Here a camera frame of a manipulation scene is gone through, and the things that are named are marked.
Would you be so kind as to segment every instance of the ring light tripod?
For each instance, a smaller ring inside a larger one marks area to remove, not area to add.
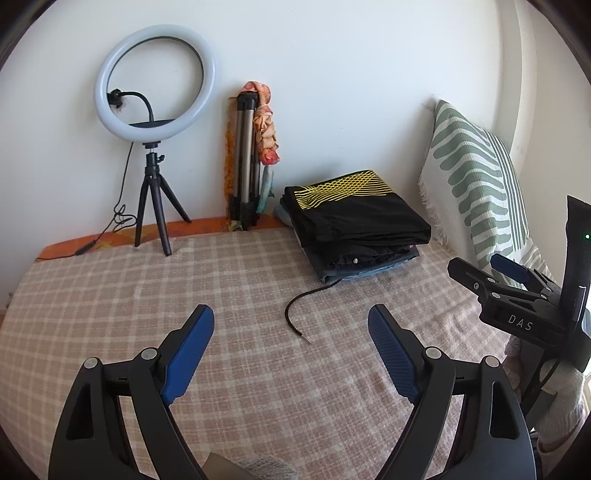
[[[108,87],[113,69],[127,52],[142,43],[159,38],[179,41],[193,50],[202,65],[203,83],[193,104],[184,114],[176,119],[155,121],[150,104],[143,95],[137,92],[121,92],[120,90],[113,90],[108,93]],[[172,250],[170,248],[170,241],[168,239],[168,232],[164,219],[164,209],[160,189],[162,189],[164,194],[168,197],[170,203],[172,203],[183,220],[185,222],[191,222],[187,212],[185,212],[180,202],[175,197],[172,189],[160,174],[160,166],[158,164],[164,160],[164,155],[158,156],[154,150],[162,140],[166,140],[167,138],[173,137],[182,132],[195,121],[197,115],[204,107],[211,94],[214,76],[215,65],[213,55],[207,43],[205,43],[201,36],[196,32],[179,25],[154,25],[153,27],[144,28],[143,30],[133,33],[122,40],[109,53],[107,59],[103,62],[100,68],[94,89],[96,112],[100,121],[107,130],[117,137],[131,142],[141,142],[144,147],[149,150],[146,154],[144,181],[139,194],[137,225],[135,228],[136,247],[138,247],[141,242],[142,224],[148,189],[151,193],[152,205],[154,207],[154,215],[156,217],[156,224],[158,225],[158,233],[160,235],[162,249],[166,256],[171,255]],[[121,97],[126,95],[137,96],[144,101],[150,114],[148,122],[128,125],[122,122],[113,113],[111,106],[113,105],[117,108],[120,107],[122,105]]]

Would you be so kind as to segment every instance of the bed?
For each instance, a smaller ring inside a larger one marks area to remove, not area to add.
[[[209,452],[289,463],[301,479],[373,479],[411,405],[394,388],[367,329],[384,303],[425,345],[452,358],[502,358],[507,335],[478,320],[476,297],[447,276],[436,242],[372,277],[319,285],[291,229],[196,235],[34,264],[0,329],[0,424],[23,460],[47,478],[61,409],[82,362],[132,358],[157,346],[196,305],[215,312],[212,340],[184,397],[171,406],[198,462]],[[155,475],[122,399],[140,470]],[[461,405],[454,398],[430,475],[440,471]]]

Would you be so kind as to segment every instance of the blue finger pad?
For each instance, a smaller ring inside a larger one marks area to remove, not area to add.
[[[513,260],[509,260],[507,257],[503,257],[503,255],[494,254],[491,257],[491,267],[517,283],[526,284],[530,280],[530,274],[525,267],[513,262]]]
[[[416,405],[420,398],[420,391],[417,387],[413,362],[376,307],[369,311],[368,329],[396,391]]]
[[[161,391],[162,400],[170,405],[182,397],[193,378],[203,352],[213,335],[213,310],[207,307],[185,337],[166,369],[166,383]]]

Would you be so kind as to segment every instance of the pillow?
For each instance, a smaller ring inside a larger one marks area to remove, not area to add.
[[[435,128],[419,188],[433,236],[497,279],[495,253],[550,276],[529,237],[521,189],[500,138],[474,125],[449,103],[435,109]]]

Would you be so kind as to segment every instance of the power cord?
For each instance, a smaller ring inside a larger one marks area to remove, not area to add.
[[[295,296],[294,298],[291,299],[291,301],[287,304],[287,307],[285,307],[285,320],[287,321],[287,324],[290,326],[290,328],[300,337],[302,337],[306,342],[308,342],[309,344],[312,344],[312,342],[310,342],[303,333],[301,333],[296,327],[295,325],[291,322],[290,320],[290,307],[300,298],[305,297],[306,295],[311,295],[313,293],[316,293],[318,291],[322,291],[322,290],[327,290],[330,287],[334,287],[337,283],[339,283],[341,280],[343,280],[342,278],[338,279],[337,281],[332,282],[330,285],[325,285],[324,287],[320,287],[320,288],[315,288],[314,290],[309,290],[309,291],[305,291],[304,293],[300,293],[299,295]]]
[[[154,122],[154,112],[152,110],[152,106],[150,105],[150,102],[148,101],[148,99],[139,92],[122,92],[119,89],[115,89],[115,90],[107,93],[107,102],[109,103],[109,105],[112,105],[116,109],[119,109],[123,106],[122,98],[124,96],[134,96],[134,97],[141,99],[143,101],[143,103],[145,104],[146,108],[148,109],[148,118],[149,118],[150,122]],[[107,225],[105,227],[105,229],[101,233],[99,233],[99,236],[97,236],[92,242],[88,242],[86,245],[80,247],[78,250],[76,250],[71,255],[62,255],[60,257],[51,257],[51,258],[37,257],[36,260],[56,260],[58,258],[77,257],[78,255],[82,255],[82,254],[88,252],[88,250],[90,250],[92,247],[94,247],[96,245],[96,243],[100,240],[100,237],[102,237],[105,234],[105,232],[109,229],[109,227],[111,225],[113,225],[113,223],[115,224],[115,226],[113,227],[113,233],[117,233],[119,230],[126,228],[126,227],[132,227],[138,222],[138,219],[135,215],[133,215],[131,213],[125,213],[126,204],[122,204],[121,206],[119,206],[119,204],[121,203],[121,197],[123,196],[123,188],[125,186],[125,176],[127,175],[127,167],[129,165],[129,158],[131,157],[131,151],[133,150],[133,148],[134,148],[134,143],[132,142],[131,146],[129,147],[129,153],[127,154],[127,160],[125,162],[125,170],[123,172],[123,180],[121,181],[121,189],[119,191],[119,199],[117,200],[117,203],[113,207],[113,218],[109,222],[109,225]]]
[[[125,177],[127,176],[127,167],[129,166],[129,159],[131,157],[131,151],[133,150],[133,148],[134,148],[134,144],[132,142],[131,146],[129,147],[129,152],[127,153],[127,160],[125,161],[125,170],[123,172],[123,179],[121,180],[121,189],[119,190],[119,198],[117,199],[117,203],[113,207],[113,218],[111,219],[109,224],[105,227],[105,229],[101,233],[99,233],[99,235],[94,240],[92,240],[92,241],[88,242],[86,245],[80,247],[78,250],[76,250],[71,255],[62,255],[60,257],[51,257],[51,258],[37,257],[36,260],[56,260],[58,258],[77,257],[78,255],[82,255],[82,254],[88,252],[88,250],[90,250],[92,247],[94,247],[96,245],[96,243],[100,240],[100,237],[102,237],[105,234],[105,232],[109,229],[109,227],[111,225],[113,225],[113,223],[115,224],[115,226],[113,227],[113,233],[117,233],[122,228],[132,227],[137,223],[137,218],[135,215],[133,215],[131,213],[125,213],[125,209],[127,207],[126,204],[123,203],[121,206],[119,206],[119,204],[121,203],[121,197],[123,196],[123,189],[125,187]]]

